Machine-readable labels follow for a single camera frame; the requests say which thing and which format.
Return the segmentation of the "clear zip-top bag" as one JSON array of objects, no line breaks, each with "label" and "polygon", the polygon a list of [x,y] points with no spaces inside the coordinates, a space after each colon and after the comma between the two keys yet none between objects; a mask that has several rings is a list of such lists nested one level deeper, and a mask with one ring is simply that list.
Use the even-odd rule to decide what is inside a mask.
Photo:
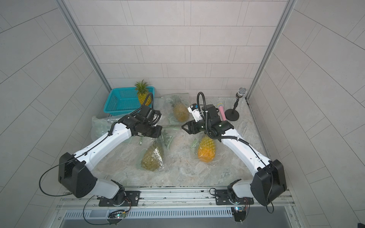
[{"label": "clear zip-top bag", "polygon": [[182,125],[189,120],[189,98],[188,93],[175,93],[162,97],[163,116],[168,125]]},{"label": "clear zip-top bag", "polygon": [[106,118],[97,118],[96,116],[92,117],[92,128],[91,128],[91,139],[92,141],[96,141],[98,138],[102,137],[105,133],[107,133],[113,122],[118,121],[124,117],[124,115],[118,116],[110,116]]},{"label": "clear zip-top bag", "polygon": [[214,165],[217,163],[217,140],[205,134],[200,134],[194,138],[190,146],[190,155],[200,162]]},{"label": "clear zip-top bag", "polygon": [[150,172],[161,172],[164,170],[165,159],[172,149],[177,133],[177,128],[167,127],[162,130],[161,136],[149,142],[148,146],[142,150],[140,160],[142,170]]}]

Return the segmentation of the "pineapple yellow orange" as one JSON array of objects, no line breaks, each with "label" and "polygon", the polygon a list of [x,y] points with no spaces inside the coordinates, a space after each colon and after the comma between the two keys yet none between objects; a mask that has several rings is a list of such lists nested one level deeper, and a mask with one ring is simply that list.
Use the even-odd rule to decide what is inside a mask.
[{"label": "pineapple yellow orange", "polygon": [[152,99],[151,97],[149,97],[147,99],[147,101],[145,102],[148,94],[149,94],[149,90],[148,90],[148,83],[145,82],[144,80],[142,81],[138,81],[135,83],[135,90],[137,91],[137,97],[138,97],[138,100],[140,102],[140,104],[145,104],[145,105],[150,105],[151,102],[152,102]]}]

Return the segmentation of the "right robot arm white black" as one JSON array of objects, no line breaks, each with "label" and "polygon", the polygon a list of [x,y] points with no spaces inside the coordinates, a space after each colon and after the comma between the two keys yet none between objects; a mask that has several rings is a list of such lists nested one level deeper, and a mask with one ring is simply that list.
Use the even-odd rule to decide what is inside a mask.
[{"label": "right robot arm white black", "polygon": [[233,204],[243,198],[255,198],[262,206],[270,205],[287,189],[283,164],[271,161],[245,141],[228,121],[216,124],[204,120],[189,121],[182,129],[190,135],[205,132],[208,137],[218,140],[231,149],[246,165],[253,176],[251,183],[235,180],[227,187],[227,196]]}]

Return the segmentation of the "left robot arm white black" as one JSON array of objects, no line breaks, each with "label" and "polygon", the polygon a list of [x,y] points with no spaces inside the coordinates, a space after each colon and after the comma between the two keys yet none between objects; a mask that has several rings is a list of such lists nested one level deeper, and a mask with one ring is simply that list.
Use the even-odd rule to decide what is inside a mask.
[{"label": "left robot arm white black", "polygon": [[138,135],[158,138],[161,133],[160,125],[126,115],[113,122],[110,130],[89,146],[74,154],[63,154],[58,180],[76,198],[93,194],[108,199],[115,206],[122,205],[125,188],[114,180],[98,179],[91,171],[123,141]]}]

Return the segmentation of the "pink toy microphone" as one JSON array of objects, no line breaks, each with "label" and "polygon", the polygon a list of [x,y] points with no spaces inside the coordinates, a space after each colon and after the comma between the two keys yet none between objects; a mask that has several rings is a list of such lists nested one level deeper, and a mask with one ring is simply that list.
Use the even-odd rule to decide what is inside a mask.
[{"label": "pink toy microphone", "polygon": [[227,119],[226,119],[226,115],[225,115],[225,111],[224,111],[224,105],[223,105],[223,103],[222,103],[222,102],[218,102],[218,103],[217,103],[217,108],[218,108],[219,113],[220,113],[220,115],[221,115],[221,117],[222,117],[222,120],[223,120],[223,121],[226,121]]}]

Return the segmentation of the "teal plastic basket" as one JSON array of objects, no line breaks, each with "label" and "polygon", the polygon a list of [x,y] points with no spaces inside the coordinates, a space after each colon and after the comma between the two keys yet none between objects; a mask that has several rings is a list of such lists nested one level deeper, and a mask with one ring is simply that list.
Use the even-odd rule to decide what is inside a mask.
[{"label": "teal plastic basket", "polygon": [[132,113],[141,107],[135,87],[111,90],[104,105],[104,113],[119,116]]}]

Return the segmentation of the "black microphone stand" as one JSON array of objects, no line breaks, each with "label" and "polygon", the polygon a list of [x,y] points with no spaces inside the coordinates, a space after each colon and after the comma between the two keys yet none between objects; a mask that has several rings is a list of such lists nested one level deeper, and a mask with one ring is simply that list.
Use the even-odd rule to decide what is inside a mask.
[{"label": "black microphone stand", "polygon": [[226,117],[227,120],[237,121],[239,119],[240,114],[236,110],[236,108],[238,106],[238,103],[239,103],[239,98],[236,99],[232,109],[228,109],[228,110],[225,111],[225,117]]}]

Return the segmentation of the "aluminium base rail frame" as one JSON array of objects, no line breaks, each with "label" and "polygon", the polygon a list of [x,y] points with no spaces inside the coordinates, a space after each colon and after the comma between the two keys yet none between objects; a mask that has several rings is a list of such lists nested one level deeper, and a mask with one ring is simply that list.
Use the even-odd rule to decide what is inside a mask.
[{"label": "aluminium base rail frame", "polygon": [[222,187],[129,188],[126,194],[127,200],[120,206],[96,196],[64,198],[50,223],[57,226],[67,220],[80,220],[88,225],[107,225],[128,219],[230,218],[237,223],[249,220],[275,223],[278,219],[293,226],[298,220],[289,191],[268,207],[261,206],[252,196],[232,203]]}]

